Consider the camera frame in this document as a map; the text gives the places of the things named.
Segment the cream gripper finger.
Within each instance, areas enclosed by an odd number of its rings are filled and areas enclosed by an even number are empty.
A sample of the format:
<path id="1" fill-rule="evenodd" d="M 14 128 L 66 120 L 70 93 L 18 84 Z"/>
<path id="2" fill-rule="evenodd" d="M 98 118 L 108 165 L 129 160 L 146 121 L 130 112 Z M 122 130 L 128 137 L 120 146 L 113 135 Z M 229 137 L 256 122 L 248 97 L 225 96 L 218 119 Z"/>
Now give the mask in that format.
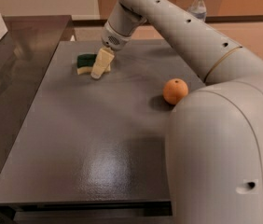
<path id="1" fill-rule="evenodd" d="M 99 79 L 106 68 L 110 65 L 115 57 L 114 51 L 110 48 L 101 48 L 97 54 L 95 63 L 90 73 L 92 78 Z"/>

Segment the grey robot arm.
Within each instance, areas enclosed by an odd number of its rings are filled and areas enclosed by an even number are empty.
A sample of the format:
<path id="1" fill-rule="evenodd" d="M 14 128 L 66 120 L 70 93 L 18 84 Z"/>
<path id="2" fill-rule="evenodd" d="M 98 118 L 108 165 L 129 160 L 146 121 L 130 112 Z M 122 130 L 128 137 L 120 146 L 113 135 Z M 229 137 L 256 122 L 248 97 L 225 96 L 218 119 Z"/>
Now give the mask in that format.
<path id="1" fill-rule="evenodd" d="M 121 50 L 149 22 L 201 79 L 173 109 L 165 159 L 175 224 L 263 224 L 263 60 L 168 0 L 118 0 Z"/>

